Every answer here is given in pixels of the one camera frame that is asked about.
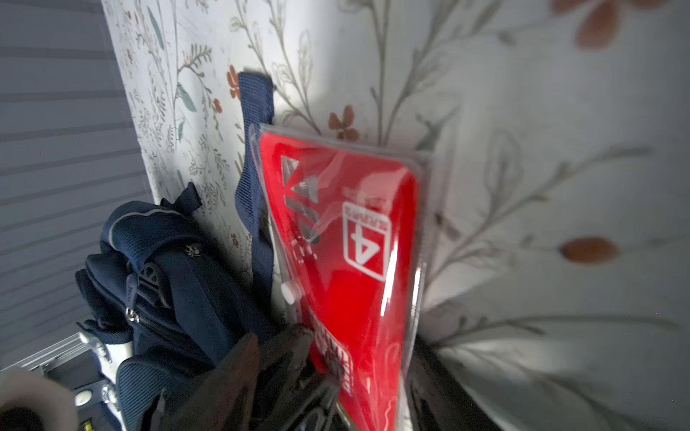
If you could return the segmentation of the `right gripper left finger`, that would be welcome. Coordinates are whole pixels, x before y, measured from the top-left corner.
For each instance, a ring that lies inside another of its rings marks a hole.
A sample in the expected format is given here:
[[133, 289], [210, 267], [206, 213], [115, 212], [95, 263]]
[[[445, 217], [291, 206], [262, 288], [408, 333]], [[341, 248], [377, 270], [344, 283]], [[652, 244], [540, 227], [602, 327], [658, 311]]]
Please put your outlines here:
[[338, 378], [314, 368], [314, 333], [296, 324], [260, 343], [247, 334], [215, 369], [164, 389], [150, 430], [329, 430]]

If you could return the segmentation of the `red card box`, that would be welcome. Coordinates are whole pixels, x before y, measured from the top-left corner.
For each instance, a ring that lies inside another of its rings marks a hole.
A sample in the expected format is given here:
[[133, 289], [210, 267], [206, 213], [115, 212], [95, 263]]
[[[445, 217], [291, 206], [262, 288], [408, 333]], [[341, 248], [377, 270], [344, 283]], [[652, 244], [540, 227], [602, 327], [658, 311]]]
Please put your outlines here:
[[251, 130], [252, 158], [311, 358], [359, 430], [393, 430], [414, 337], [432, 156]]

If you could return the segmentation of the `floral table mat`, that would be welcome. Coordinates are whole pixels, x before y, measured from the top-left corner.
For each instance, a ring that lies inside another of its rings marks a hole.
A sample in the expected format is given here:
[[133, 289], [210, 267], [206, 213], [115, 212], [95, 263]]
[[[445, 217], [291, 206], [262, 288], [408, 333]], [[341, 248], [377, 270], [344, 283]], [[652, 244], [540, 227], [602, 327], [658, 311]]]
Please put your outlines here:
[[689, 427], [686, 1], [107, 1], [157, 199], [244, 283], [242, 72], [274, 121], [439, 147], [420, 335], [508, 430]]

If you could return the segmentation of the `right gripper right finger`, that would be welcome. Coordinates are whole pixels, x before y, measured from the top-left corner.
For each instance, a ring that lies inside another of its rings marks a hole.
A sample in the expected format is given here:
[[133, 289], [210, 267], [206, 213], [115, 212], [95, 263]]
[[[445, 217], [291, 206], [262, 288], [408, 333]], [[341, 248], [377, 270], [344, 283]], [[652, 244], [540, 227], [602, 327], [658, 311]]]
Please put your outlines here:
[[421, 338], [415, 339], [406, 395], [414, 430], [500, 430]]

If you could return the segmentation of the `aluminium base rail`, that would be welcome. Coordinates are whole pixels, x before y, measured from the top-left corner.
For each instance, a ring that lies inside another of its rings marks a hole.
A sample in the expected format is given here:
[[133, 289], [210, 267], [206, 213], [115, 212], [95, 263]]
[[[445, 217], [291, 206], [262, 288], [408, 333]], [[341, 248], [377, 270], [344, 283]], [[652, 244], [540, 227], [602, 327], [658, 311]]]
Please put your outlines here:
[[117, 372], [134, 353], [131, 335], [77, 334], [1, 370], [40, 374], [72, 391], [77, 430], [129, 430], [117, 394]]

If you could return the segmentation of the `navy blue student backpack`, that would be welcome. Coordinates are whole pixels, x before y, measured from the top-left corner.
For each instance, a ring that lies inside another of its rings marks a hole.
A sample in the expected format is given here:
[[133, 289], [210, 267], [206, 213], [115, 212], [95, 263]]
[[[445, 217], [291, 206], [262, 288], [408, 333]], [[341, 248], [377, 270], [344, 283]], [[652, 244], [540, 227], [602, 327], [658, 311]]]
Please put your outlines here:
[[235, 192], [252, 236], [251, 291], [193, 220], [201, 206], [193, 184], [175, 201], [121, 205], [102, 228], [100, 252], [75, 275], [93, 313], [81, 330], [102, 360], [116, 346], [132, 348], [112, 377], [127, 430], [141, 429], [161, 391], [217, 366], [244, 335], [264, 342], [277, 333], [269, 316], [274, 253], [253, 160], [245, 160]]

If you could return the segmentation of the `roll of clear tape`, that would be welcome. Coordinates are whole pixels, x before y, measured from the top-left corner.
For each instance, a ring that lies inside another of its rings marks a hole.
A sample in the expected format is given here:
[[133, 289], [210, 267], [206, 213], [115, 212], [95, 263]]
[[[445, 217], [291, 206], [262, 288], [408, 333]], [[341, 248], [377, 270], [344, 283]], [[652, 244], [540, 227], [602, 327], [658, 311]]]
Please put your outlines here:
[[2, 430], [77, 430], [72, 391], [34, 372], [1, 375]]

